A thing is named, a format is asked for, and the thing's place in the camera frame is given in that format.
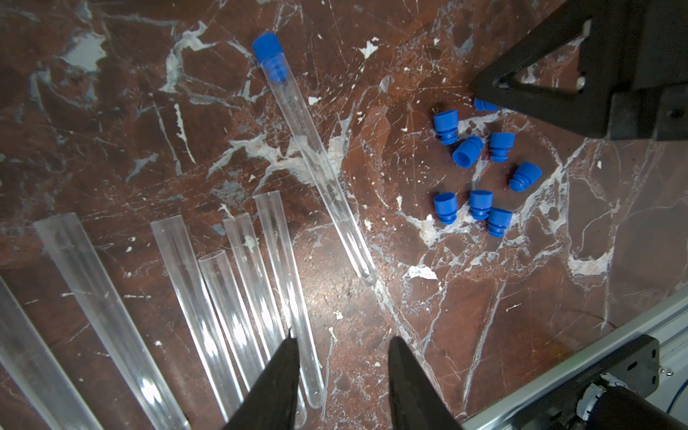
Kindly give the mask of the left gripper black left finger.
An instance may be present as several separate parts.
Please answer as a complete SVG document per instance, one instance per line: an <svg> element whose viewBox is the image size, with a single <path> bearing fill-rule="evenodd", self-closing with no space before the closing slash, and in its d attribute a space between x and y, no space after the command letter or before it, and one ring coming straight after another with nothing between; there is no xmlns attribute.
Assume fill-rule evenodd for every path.
<svg viewBox="0 0 688 430"><path fill-rule="evenodd" d="M295 429L299 360L297 339L288 336L223 429Z"/></svg>

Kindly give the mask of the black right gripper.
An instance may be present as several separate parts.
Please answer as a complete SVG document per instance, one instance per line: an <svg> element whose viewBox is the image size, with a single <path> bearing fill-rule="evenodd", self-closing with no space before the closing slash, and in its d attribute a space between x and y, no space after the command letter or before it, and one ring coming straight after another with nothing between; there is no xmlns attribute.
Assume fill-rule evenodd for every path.
<svg viewBox="0 0 688 430"><path fill-rule="evenodd" d="M573 91L517 73L582 38ZM567 1L476 78L476 96L590 138L687 138L687 3Z"/></svg>

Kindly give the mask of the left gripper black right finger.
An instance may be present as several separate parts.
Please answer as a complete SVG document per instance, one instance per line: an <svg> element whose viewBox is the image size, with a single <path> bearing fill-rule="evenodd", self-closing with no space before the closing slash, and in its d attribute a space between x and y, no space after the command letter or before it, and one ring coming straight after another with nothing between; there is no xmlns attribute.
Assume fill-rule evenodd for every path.
<svg viewBox="0 0 688 430"><path fill-rule="evenodd" d="M400 336L390 341L388 373L393 429L462 429Z"/></svg>

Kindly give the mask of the test tube with blue stopper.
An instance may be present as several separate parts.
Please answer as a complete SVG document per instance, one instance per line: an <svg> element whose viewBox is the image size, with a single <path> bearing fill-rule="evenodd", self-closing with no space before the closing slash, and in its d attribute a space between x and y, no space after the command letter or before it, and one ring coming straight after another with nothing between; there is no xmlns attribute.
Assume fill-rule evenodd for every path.
<svg viewBox="0 0 688 430"><path fill-rule="evenodd" d="M190 423L75 213L34 223L38 236L116 368L156 429Z"/></svg>
<svg viewBox="0 0 688 430"><path fill-rule="evenodd" d="M264 362L227 252L220 250L206 254L198 263L245 391L250 392L263 372Z"/></svg>
<svg viewBox="0 0 688 430"><path fill-rule="evenodd" d="M263 363L267 365L286 335L254 231L253 220L251 215L245 212L232 216L223 223L260 339Z"/></svg>
<svg viewBox="0 0 688 430"><path fill-rule="evenodd" d="M243 394L184 220L177 215L150 226L222 417L230 421Z"/></svg>
<svg viewBox="0 0 688 430"><path fill-rule="evenodd" d="M373 286L378 281L376 266L278 37L266 32L252 47L354 272L365 285Z"/></svg>
<svg viewBox="0 0 688 430"><path fill-rule="evenodd" d="M272 191L254 200L281 297L284 322L297 340L306 400L311 408L319 410L326 402L327 392L281 194Z"/></svg>

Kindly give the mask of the blue stopper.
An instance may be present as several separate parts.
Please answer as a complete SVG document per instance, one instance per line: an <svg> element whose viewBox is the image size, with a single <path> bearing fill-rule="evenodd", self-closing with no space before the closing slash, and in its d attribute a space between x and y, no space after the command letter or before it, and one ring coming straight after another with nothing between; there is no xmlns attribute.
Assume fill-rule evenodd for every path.
<svg viewBox="0 0 688 430"><path fill-rule="evenodd" d="M471 168L484 149L484 142L478 136L471 136L453 152L454 163L461 168Z"/></svg>
<svg viewBox="0 0 688 430"><path fill-rule="evenodd" d="M487 218L487 232L493 238L502 238L509 229L513 213L500 208L492 208Z"/></svg>
<svg viewBox="0 0 688 430"><path fill-rule="evenodd" d="M434 115L435 133L443 145L455 144L458 137L459 114L456 109Z"/></svg>
<svg viewBox="0 0 688 430"><path fill-rule="evenodd" d="M501 108L496 106L495 104L487 102L485 100L480 100L478 98L474 98L473 105L478 112L498 112L501 110Z"/></svg>
<svg viewBox="0 0 688 430"><path fill-rule="evenodd" d="M533 186L541 176L540 167L530 162L524 162L514 171L509 181L509 187L514 192L523 192Z"/></svg>
<svg viewBox="0 0 688 430"><path fill-rule="evenodd" d="M473 190L469 194L469 212L478 221L486 220L493 207L494 194L485 190Z"/></svg>
<svg viewBox="0 0 688 430"><path fill-rule="evenodd" d="M435 214L444 225L451 225L457 220L458 200L455 193L442 193L433 199Z"/></svg>
<svg viewBox="0 0 688 430"><path fill-rule="evenodd" d="M494 162L505 162L514 147L514 133L494 133L489 139L489 157Z"/></svg>

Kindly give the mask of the clear test tube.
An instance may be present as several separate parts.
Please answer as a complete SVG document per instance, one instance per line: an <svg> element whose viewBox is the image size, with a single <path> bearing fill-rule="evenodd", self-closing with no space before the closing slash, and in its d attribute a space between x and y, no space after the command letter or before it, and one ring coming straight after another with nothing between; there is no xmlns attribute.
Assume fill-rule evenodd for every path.
<svg viewBox="0 0 688 430"><path fill-rule="evenodd" d="M102 428L5 282L1 364L49 428Z"/></svg>

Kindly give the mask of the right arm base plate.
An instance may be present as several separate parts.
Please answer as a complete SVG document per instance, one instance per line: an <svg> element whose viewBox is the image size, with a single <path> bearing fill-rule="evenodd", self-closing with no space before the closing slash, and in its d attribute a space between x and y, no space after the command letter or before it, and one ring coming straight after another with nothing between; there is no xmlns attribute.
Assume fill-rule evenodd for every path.
<svg viewBox="0 0 688 430"><path fill-rule="evenodd" d="M659 384L659 341L641 334L551 390L512 420L514 429L584 428L591 405L611 386L643 399Z"/></svg>

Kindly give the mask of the aluminium frame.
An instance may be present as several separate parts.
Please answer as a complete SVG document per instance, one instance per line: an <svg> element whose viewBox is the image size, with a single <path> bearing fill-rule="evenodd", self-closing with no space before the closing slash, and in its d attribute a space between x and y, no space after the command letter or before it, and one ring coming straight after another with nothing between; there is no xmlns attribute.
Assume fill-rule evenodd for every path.
<svg viewBox="0 0 688 430"><path fill-rule="evenodd" d="M604 358L615 349L641 334L657 339L662 346L684 337L687 333L687 289L630 320L589 347L567 358L521 389L504 397L476 416L465 421L466 429L509 429L516 413L565 380Z"/></svg>

